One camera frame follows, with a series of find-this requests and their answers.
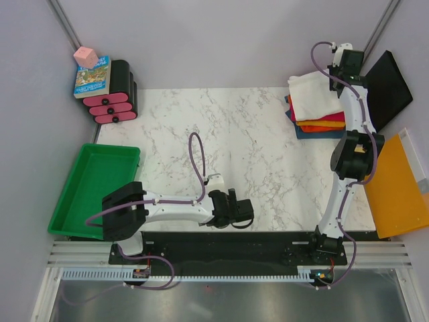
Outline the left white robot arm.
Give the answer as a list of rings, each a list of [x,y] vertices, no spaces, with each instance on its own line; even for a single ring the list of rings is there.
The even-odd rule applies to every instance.
[[[199,226],[222,229],[241,222],[253,223],[254,210],[249,199],[237,199],[234,189],[225,189],[216,175],[204,182],[201,200],[145,191],[141,182],[130,182],[102,200],[103,240],[119,244],[133,264],[147,256],[140,232],[146,223],[193,221]]]

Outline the white t shirt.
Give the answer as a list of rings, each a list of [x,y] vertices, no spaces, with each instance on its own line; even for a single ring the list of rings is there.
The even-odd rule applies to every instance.
[[[288,79],[296,121],[321,119],[343,112],[336,92],[330,91],[329,80],[320,71]]]

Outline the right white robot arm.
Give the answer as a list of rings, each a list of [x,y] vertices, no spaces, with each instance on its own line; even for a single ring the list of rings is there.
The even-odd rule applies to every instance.
[[[373,178],[385,143],[370,118],[367,82],[360,75],[364,53],[350,43],[330,47],[334,58],[323,75],[329,78],[329,89],[343,107],[345,133],[330,159],[334,180],[326,211],[307,247],[308,259],[315,264],[341,256],[344,223],[356,188]]]

